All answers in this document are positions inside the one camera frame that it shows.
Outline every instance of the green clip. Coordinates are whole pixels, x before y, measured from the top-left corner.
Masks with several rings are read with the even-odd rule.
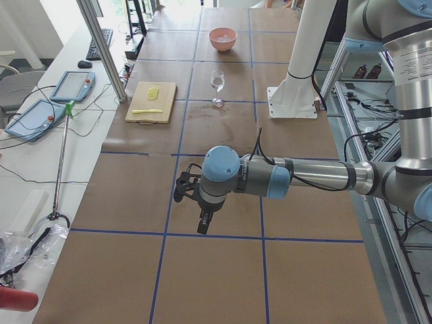
[[[74,108],[75,105],[75,101],[71,100],[70,102],[68,102],[66,104],[66,111],[65,111],[65,115],[68,115],[71,118],[74,118],[74,116],[72,115],[72,108]]]

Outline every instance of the blue joint cap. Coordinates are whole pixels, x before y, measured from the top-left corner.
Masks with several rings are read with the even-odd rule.
[[[352,53],[376,53],[386,51],[383,43],[373,40],[345,38],[345,48]]]
[[[267,198],[282,199],[290,186],[290,172],[284,167],[275,166],[270,175]]]
[[[428,0],[398,0],[407,11],[421,18],[432,18],[432,3]]]
[[[420,219],[432,221],[432,184],[429,184],[417,196],[414,203],[414,213]]]
[[[228,181],[236,177],[240,168],[240,158],[228,146],[216,146],[207,152],[202,164],[202,175],[214,182]]]

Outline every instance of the brown table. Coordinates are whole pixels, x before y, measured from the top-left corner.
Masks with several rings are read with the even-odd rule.
[[[218,53],[209,31],[238,31]],[[224,144],[335,159],[327,117],[269,119],[298,27],[281,9],[157,12],[128,83],[177,82],[168,125],[127,124],[118,107],[34,323],[385,323],[350,196],[290,188],[284,200],[231,194],[208,236],[175,179]],[[212,70],[225,72],[221,109]]]

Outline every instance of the yellow knife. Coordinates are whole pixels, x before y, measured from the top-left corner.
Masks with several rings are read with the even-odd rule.
[[[132,113],[133,114],[135,114],[135,113],[163,113],[163,110],[160,110],[160,109],[144,109],[144,110],[138,109],[138,110],[132,110]]]

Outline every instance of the black stand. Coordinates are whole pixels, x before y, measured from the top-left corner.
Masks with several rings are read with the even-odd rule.
[[[133,26],[132,26],[132,20],[130,17],[130,7],[129,7],[129,0],[126,0],[126,10],[128,11],[128,23],[129,23],[129,33],[130,33],[130,39],[127,40],[126,44],[126,58],[130,59],[132,61],[136,60],[138,58],[138,54],[141,50],[142,43],[144,42],[144,37],[147,35],[147,29],[144,24],[144,18],[142,17],[141,13],[141,6],[139,3],[139,0],[133,0],[136,10],[136,15],[138,16],[139,26],[141,29],[141,34],[134,34]]]

